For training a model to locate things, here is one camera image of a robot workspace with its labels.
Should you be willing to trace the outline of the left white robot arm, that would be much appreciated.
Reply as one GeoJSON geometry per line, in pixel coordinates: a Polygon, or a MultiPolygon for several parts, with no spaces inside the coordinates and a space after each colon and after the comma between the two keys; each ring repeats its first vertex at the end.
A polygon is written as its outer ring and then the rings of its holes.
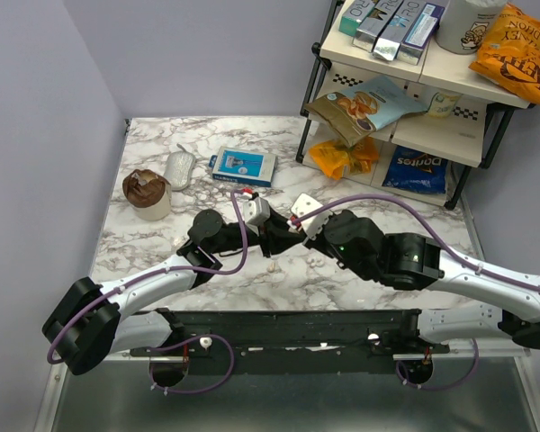
{"type": "Polygon", "coordinates": [[[304,239],[275,211],[259,228],[250,228],[243,220],[227,223],[215,210],[200,211],[188,237],[173,256],[146,271],[106,283],[90,277],[75,281],[42,326],[50,343],[48,362],[64,363],[71,373],[84,374],[111,353],[119,327],[130,316],[170,294],[226,275],[216,259],[219,253],[259,247],[270,257],[304,239]]]}

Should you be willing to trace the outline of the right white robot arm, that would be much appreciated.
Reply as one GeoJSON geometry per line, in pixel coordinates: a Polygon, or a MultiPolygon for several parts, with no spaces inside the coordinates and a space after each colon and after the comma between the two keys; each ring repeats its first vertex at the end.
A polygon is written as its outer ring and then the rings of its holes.
{"type": "Polygon", "coordinates": [[[409,353],[457,338],[508,338],[540,350],[540,275],[484,263],[415,233],[385,234],[351,211],[312,211],[300,224],[308,243],[366,281],[402,291],[452,293],[468,307],[423,310],[396,330],[409,353]]]}

